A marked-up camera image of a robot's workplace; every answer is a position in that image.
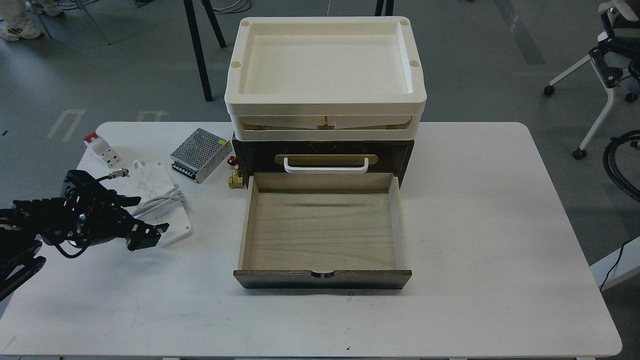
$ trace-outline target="black cable coil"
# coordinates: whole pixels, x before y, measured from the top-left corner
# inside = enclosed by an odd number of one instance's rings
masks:
[[[640,141],[640,130],[629,131],[628,133],[611,138],[611,142],[604,149],[602,154],[602,162],[604,164],[604,170],[611,178],[614,184],[627,195],[631,196],[634,200],[640,202],[640,190],[638,190],[633,184],[631,184],[620,172],[616,164],[616,149],[627,142]]]

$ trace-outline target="white sneaker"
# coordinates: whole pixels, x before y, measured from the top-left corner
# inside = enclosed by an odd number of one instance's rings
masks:
[[[53,1],[46,1],[45,4],[33,3],[33,10],[37,13],[46,13],[48,16],[56,17],[62,14],[63,10]]]
[[[7,28],[5,25],[0,29],[0,38],[4,41],[16,41],[21,38],[36,38],[42,35],[42,31],[36,28],[31,19],[27,19],[21,28]]]

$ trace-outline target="black chair leg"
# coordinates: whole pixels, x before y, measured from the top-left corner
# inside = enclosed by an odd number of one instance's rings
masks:
[[[184,0],[184,11],[187,13],[187,23],[189,24],[191,42],[193,43],[193,52],[195,53],[198,72],[200,73],[200,82],[202,83],[204,100],[213,101],[211,85],[209,84],[209,75],[207,74],[207,64],[204,62],[204,53],[202,52],[202,43],[200,42],[198,23],[196,22],[196,13],[193,9],[193,0]]]
[[[222,35],[222,30],[220,29],[220,25],[216,19],[216,13],[213,11],[210,0],[202,0],[202,6],[204,6],[204,10],[207,12],[213,32],[216,34],[216,38],[218,39],[218,44],[220,47],[227,47],[225,37]]]

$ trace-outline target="person's leg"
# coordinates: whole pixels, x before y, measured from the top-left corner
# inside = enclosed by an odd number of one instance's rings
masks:
[[[48,16],[56,17],[62,14],[62,9],[53,0],[32,0],[35,11],[46,13]]]
[[[0,0],[0,16],[4,18],[0,38],[4,41],[16,41],[20,38],[36,38],[42,31],[26,17],[27,9],[22,0]]]

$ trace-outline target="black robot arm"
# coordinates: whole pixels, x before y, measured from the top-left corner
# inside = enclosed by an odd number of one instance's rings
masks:
[[[121,169],[95,179],[83,170],[69,170],[60,197],[15,200],[10,209],[0,209],[0,300],[3,300],[44,265],[37,256],[42,243],[56,247],[67,258],[76,258],[89,246],[124,238],[127,249],[154,247],[169,224],[149,225],[129,214],[139,197],[118,195],[100,181],[126,176]],[[67,253],[68,242],[79,250]]]

